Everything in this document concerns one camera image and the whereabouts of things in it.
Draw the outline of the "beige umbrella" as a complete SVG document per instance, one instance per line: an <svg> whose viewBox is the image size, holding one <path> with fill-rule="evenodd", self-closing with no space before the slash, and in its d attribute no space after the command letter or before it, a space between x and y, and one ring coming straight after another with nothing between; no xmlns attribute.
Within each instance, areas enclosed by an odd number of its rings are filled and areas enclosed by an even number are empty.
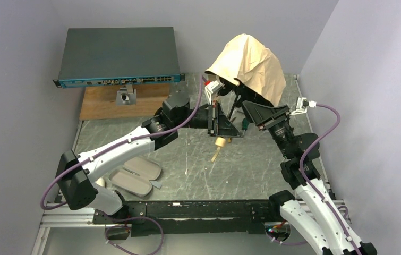
<svg viewBox="0 0 401 255"><path fill-rule="evenodd" d="M252 35L240 34L231 39L205 74L218 78L232 89L243 85L263 103L278 106L286 87L286 80L279 59Z"/></svg>

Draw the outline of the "pink umbrella case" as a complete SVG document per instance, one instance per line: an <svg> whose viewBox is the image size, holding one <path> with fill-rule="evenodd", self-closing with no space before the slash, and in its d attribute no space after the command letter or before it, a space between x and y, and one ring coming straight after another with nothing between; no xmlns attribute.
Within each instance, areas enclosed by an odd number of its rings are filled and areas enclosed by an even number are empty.
<svg viewBox="0 0 401 255"><path fill-rule="evenodd" d="M134 157L115 169L108 179L119 188L138 197L145 197L153 188L153 181L161 175L162 168L144 157Z"/></svg>

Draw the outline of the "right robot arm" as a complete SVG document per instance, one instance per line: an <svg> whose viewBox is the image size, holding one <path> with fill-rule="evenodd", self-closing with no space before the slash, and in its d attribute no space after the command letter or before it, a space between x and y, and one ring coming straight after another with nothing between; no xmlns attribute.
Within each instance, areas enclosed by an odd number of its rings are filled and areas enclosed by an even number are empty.
<svg viewBox="0 0 401 255"><path fill-rule="evenodd" d="M269 197L270 212L288 221L314 249L316 254L377 254L370 242L365 243L352 230L330 197L313 160L320 156L320 141L340 123L337 110L315 101L298 99L298 108L269 107L243 102L244 113L259 130L268 131L283 157L281 172L293 192L283 190ZM321 107L336 115L336 122L324 134L294 135L290 117L305 113L308 107Z"/></svg>

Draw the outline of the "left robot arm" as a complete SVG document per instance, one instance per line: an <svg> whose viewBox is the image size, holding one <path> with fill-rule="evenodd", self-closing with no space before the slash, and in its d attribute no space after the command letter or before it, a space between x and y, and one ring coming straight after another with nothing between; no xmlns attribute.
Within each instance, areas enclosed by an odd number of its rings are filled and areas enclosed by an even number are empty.
<svg viewBox="0 0 401 255"><path fill-rule="evenodd" d="M129 134L78 155L71 150L63 153L55 182L65 203L71 210L91 207L107 215L127 212L123 196L98 185L96 181L120 164L168 145L177 139L180 128L206 129L212 137L243 136L223 113L218 101L190 108L189 96L176 92L163 101L155 116Z"/></svg>

